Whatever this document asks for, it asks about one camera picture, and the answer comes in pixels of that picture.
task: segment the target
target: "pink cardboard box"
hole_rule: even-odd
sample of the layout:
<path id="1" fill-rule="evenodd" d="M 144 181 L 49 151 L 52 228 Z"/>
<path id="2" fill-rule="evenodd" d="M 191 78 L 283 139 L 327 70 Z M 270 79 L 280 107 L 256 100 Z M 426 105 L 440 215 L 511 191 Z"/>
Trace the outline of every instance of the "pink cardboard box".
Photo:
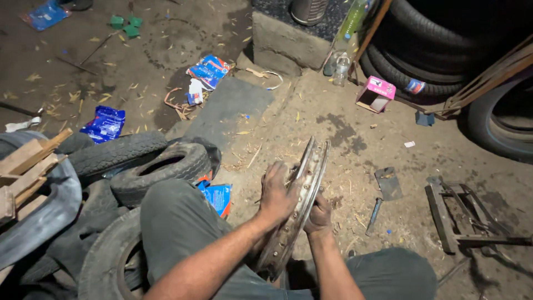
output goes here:
<path id="1" fill-rule="evenodd" d="M 357 94 L 356 104 L 379 114 L 394 99 L 396 87 L 377 77 L 370 76 Z"/>

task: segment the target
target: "metal frame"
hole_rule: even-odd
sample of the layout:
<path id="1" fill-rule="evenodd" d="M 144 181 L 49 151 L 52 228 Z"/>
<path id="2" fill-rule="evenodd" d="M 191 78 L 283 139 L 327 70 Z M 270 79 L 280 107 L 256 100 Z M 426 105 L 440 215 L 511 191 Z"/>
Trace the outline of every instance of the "metal frame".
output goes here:
<path id="1" fill-rule="evenodd" d="M 299 192 L 298 204 L 292 215 L 274 230 L 255 268 L 256 272 L 267 271 L 271 282 L 274 282 L 285 269 L 293 253 L 296 238 L 309 217 L 326 171 L 329 148 L 329 141 L 318 143 L 314 137 L 311 137 L 305 148 L 300 167 L 294 176 L 294 179 L 305 177 Z"/>

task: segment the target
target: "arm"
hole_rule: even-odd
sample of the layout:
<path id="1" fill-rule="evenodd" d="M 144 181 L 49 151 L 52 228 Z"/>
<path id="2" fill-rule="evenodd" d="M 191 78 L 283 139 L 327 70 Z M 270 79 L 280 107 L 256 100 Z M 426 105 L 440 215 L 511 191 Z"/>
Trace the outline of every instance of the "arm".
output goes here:
<path id="1" fill-rule="evenodd" d="M 318 194 L 304 228 L 317 267 L 320 299 L 365 300 L 337 248 L 330 215 L 331 205 Z"/>
<path id="2" fill-rule="evenodd" d="M 175 265 L 144 296 L 144 300 L 209 299 L 252 246 L 294 210 L 301 180 L 287 192 L 287 167 L 270 165 L 263 176 L 259 211 L 249 221 Z"/>

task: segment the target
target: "tire label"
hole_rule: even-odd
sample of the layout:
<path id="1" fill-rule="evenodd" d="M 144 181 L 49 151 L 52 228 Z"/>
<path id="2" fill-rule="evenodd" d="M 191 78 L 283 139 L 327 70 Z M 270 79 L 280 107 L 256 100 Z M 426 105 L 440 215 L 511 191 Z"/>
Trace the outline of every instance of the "tire label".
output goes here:
<path id="1" fill-rule="evenodd" d="M 425 86 L 426 86 L 425 82 L 411 78 L 411 81 L 409 82 L 409 84 L 404 90 L 410 92 L 411 94 L 416 95 L 420 93 L 424 89 Z"/>

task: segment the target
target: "person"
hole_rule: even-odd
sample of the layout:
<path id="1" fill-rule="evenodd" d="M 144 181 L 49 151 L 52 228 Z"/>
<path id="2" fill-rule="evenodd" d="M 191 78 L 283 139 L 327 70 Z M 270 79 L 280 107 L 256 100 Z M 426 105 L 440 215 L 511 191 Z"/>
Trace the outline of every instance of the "person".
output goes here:
<path id="1" fill-rule="evenodd" d="M 257 213 L 234 230 L 218 216 L 200 190 L 184 180 L 154 184 L 142 202 L 141 232 L 151 288 L 144 300 L 177 299 L 353 299 L 428 300 L 437 289 L 425 258 L 402 248 L 341 256 L 330 221 L 331 205 L 317 195 L 304 227 L 314 263 L 300 261 L 301 273 L 280 278 L 278 288 L 244 260 L 265 235 L 286 220 L 298 202 L 297 179 L 284 187 L 287 166 L 268 166 Z M 307 289 L 290 289 L 309 279 Z"/>

